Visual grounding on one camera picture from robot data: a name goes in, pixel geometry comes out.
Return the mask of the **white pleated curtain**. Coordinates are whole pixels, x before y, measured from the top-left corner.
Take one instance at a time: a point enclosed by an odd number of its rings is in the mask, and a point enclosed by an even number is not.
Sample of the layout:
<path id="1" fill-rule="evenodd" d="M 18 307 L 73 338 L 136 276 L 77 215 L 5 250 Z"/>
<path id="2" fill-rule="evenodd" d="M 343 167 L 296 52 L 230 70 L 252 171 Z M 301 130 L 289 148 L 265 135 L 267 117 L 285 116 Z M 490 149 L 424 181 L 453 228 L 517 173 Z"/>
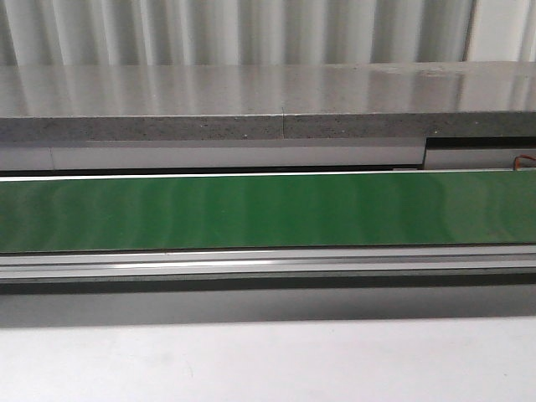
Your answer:
<path id="1" fill-rule="evenodd" d="M 4 1 L 4 65 L 534 61 L 532 1 Z"/>

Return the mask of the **aluminium conveyor front rail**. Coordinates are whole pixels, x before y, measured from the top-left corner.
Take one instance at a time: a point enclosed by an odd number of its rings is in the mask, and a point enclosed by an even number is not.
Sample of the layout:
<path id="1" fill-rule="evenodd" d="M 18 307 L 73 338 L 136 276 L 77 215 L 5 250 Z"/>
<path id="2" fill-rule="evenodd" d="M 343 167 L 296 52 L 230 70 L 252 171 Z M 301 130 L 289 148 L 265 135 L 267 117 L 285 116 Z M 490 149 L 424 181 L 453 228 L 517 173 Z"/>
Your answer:
<path id="1" fill-rule="evenodd" d="M 534 271 L 534 245 L 70 252 L 1 257 L 1 280 L 7 283 L 524 274 Z"/>

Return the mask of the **white conveyor back rail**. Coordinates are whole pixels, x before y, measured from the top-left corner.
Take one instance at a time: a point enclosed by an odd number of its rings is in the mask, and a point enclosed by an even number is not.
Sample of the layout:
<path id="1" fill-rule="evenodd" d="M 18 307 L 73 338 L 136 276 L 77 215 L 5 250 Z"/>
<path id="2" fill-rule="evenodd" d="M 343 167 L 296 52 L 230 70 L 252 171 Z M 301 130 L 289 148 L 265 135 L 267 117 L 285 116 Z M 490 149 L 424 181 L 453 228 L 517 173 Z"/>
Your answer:
<path id="1" fill-rule="evenodd" d="M 1 169 L 390 170 L 511 168 L 534 137 L 3 142 Z"/>

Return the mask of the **green conveyor belt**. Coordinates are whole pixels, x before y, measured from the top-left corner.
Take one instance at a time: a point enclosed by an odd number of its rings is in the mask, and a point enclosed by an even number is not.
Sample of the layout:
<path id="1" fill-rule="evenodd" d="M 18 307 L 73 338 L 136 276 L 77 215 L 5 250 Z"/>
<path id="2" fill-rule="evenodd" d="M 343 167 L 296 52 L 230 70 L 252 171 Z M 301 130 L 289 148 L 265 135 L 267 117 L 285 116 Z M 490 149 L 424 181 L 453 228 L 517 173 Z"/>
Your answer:
<path id="1" fill-rule="evenodd" d="M 530 244 L 523 171 L 9 178 L 4 253 Z"/>

